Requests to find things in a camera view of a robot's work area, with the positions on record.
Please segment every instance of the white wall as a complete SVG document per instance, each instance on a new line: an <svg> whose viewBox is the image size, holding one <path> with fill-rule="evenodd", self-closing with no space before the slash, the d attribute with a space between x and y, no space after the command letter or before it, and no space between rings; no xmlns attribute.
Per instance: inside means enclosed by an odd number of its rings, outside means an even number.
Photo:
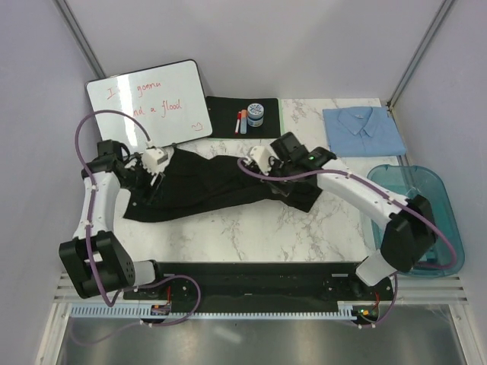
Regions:
<svg viewBox="0 0 487 365"><path fill-rule="evenodd" d="M396 107L414 163L447 187L466 261L461 278L487 344L487 2L463 0Z"/></svg>
<svg viewBox="0 0 487 365"><path fill-rule="evenodd" d="M0 363L33 363L83 199L88 68L51 0L0 5ZM81 148L93 157L97 132Z"/></svg>
<svg viewBox="0 0 487 365"><path fill-rule="evenodd" d="M107 75L195 59L227 97L390 98L441 0L67 0Z"/></svg>

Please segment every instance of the black cloth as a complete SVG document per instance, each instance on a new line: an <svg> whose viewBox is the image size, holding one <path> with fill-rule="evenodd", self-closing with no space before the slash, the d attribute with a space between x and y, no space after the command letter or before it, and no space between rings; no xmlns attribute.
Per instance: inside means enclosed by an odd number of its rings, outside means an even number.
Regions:
<svg viewBox="0 0 487 365"><path fill-rule="evenodd" d="M247 110L252 103L264 107L264 123L260 127L247 126L247 133L235 134L237 114ZM213 138L264 139L281 137L279 101L273 99L234 99L231 97L206 97L208 114L212 121Z"/></svg>
<svg viewBox="0 0 487 365"><path fill-rule="evenodd" d="M281 200L309 212L322 192L314 177L294 184L288 197L275 194L268 184L243 173L237 166L237 157L215 156L208 160L179 148L174 148L164 175L161 187L150 203L143 198L142 190L131 191L124 218L164 222L263 199Z"/></svg>

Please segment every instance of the red marker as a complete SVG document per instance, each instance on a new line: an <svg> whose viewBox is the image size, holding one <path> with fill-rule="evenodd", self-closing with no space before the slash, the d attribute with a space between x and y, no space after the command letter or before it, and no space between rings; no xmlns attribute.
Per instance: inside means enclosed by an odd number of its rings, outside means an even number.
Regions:
<svg viewBox="0 0 487 365"><path fill-rule="evenodd" d="M242 118L242 112L238 112L237 115L237 125L235 126L235 134L238 135L238 131L240 130L240 119Z"/></svg>

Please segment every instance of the small jar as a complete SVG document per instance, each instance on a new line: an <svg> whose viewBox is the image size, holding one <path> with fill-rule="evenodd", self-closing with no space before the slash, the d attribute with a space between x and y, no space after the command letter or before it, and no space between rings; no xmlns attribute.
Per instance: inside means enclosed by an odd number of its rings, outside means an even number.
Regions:
<svg viewBox="0 0 487 365"><path fill-rule="evenodd" d="M264 123L264 107L259 103L250 104L247 108L247 124L260 127Z"/></svg>

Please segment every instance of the whiteboard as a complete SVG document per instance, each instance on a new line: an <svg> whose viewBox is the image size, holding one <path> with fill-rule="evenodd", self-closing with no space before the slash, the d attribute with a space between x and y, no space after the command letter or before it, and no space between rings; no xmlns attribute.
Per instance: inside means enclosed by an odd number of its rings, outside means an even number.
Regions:
<svg viewBox="0 0 487 365"><path fill-rule="evenodd" d="M86 84L94 111L119 110L137 119L158 147L192 141L212 133L205 95L193 60L149 68ZM143 152L146 138L129 118L96 116L103 140L123 142Z"/></svg>

